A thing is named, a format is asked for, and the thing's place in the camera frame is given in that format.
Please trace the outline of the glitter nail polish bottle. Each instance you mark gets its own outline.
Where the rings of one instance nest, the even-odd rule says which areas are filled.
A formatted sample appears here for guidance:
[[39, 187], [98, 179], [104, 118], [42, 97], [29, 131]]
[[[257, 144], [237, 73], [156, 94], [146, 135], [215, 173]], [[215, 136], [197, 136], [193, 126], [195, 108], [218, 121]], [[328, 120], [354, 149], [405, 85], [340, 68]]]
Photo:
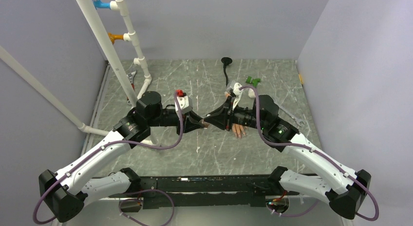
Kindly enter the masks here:
[[210, 124], [205, 122], [204, 120], [200, 120], [200, 123], [202, 124], [204, 129], [207, 129], [210, 126]]

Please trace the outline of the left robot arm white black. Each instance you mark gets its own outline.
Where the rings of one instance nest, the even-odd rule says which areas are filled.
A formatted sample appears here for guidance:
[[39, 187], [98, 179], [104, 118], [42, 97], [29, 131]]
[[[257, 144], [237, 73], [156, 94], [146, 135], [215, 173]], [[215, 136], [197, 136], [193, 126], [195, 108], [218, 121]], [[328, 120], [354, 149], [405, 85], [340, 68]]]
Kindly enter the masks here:
[[205, 127], [186, 93], [177, 90], [173, 99], [173, 106], [166, 108], [158, 92], [144, 93], [96, 146], [66, 167], [46, 170], [39, 176], [40, 202], [47, 205], [55, 220], [67, 222], [86, 205], [110, 195], [135, 196], [140, 190], [140, 178], [132, 169], [124, 168], [98, 180], [95, 174], [134, 147], [145, 147], [144, 140], [150, 137], [153, 127], [175, 127], [179, 138]]

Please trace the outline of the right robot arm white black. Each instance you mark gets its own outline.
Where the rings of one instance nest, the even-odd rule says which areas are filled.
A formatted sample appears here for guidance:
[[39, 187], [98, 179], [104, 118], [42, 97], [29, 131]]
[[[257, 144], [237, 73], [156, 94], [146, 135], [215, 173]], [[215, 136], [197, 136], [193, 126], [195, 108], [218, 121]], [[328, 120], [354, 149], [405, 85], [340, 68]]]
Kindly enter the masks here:
[[327, 203], [343, 218], [352, 220], [358, 215], [367, 196], [370, 173], [363, 169], [355, 171], [320, 150], [296, 127], [279, 117], [279, 107], [269, 95], [260, 95], [251, 109], [234, 107], [234, 103], [229, 96], [223, 105], [209, 113], [205, 122], [221, 130], [230, 130], [233, 124], [255, 128], [268, 146], [295, 157], [317, 175], [307, 176], [278, 166], [267, 179], [273, 194], [303, 193]]

